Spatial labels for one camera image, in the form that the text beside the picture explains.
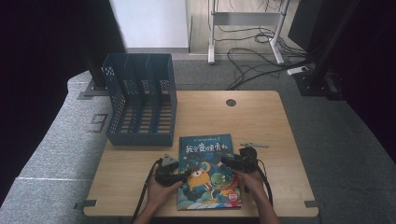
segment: cartoon illustration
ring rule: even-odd
[[[177,191],[177,210],[240,207],[237,177],[221,163],[233,158],[230,134],[180,137],[179,172],[191,171]]]
[[[202,162],[202,164],[205,164],[205,170],[201,167],[197,167],[192,170],[191,175],[187,178],[187,183],[190,186],[190,191],[192,191],[193,188],[202,185],[204,185],[206,189],[212,189],[212,185],[210,184],[210,177],[207,173],[210,170],[210,165],[205,161]]]
[[[212,197],[219,198],[221,202],[228,201],[230,198],[230,193],[236,193],[237,197],[240,197],[240,192],[238,188],[238,177],[236,174],[233,176],[225,174],[213,174],[210,177],[213,184]],[[213,192],[219,191],[216,196],[213,196]]]

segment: gray carpet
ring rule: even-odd
[[[252,66],[260,62],[237,63]],[[274,69],[272,65],[258,68]],[[174,70],[180,91],[225,90],[236,76],[233,65],[225,60],[217,60],[215,65],[207,61],[174,61]],[[90,80],[88,72],[69,80],[64,106],[15,180],[0,209],[0,223],[122,221],[116,217],[86,217],[81,210],[111,117],[108,97],[78,99]],[[238,90],[279,92],[318,203],[318,217],[282,217],[282,223],[396,223],[395,164],[347,102],[302,97],[286,71],[255,78]],[[153,222],[183,223],[158,218]]]

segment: metal rack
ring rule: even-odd
[[[210,25],[212,27],[209,37],[209,64],[215,63],[215,25],[267,25],[276,26],[274,38],[270,40],[271,49],[276,57],[277,63],[283,63],[282,55],[277,46],[277,40],[282,30],[283,22],[290,0],[285,0],[280,12],[217,12],[216,0],[213,0],[210,13]]]

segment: hand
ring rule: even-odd
[[[265,195],[265,190],[262,182],[262,177],[258,171],[253,173],[244,173],[239,170],[233,170],[240,178],[242,178],[243,183],[249,189],[249,193],[252,196],[253,201],[257,201],[263,194]]]
[[[169,195],[180,188],[183,182],[179,181],[170,187],[164,187],[160,185],[157,181],[155,181],[155,173],[158,170],[158,165],[154,168],[152,177],[148,182],[148,202],[146,206],[153,206],[155,208],[161,207],[167,199]]]
[[[251,199],[257,205],[257,211],[259,213],[259,219],[261,224],[280,224],[279,218],[277,217],[274,208],[270,204],[268,197],[264,190],[262,177],[258,171],[253,173],[243,173],[238,170],[233,170],[242,181],[245,186],[249,189]]]
[[[146,206],[134,221],[134,224],[148,224],[157,210],[168,200],[169,195],[183,184],[183,182],[179,181],[170,187],[160,185],[155,181],[157,169],[158,165],[154,168],[152,177],[148,182],[148,200]]]

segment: storage basket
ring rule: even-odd
[[[103,64],[115,146],[172,146],[177,94],[171,54],[108,54]]]

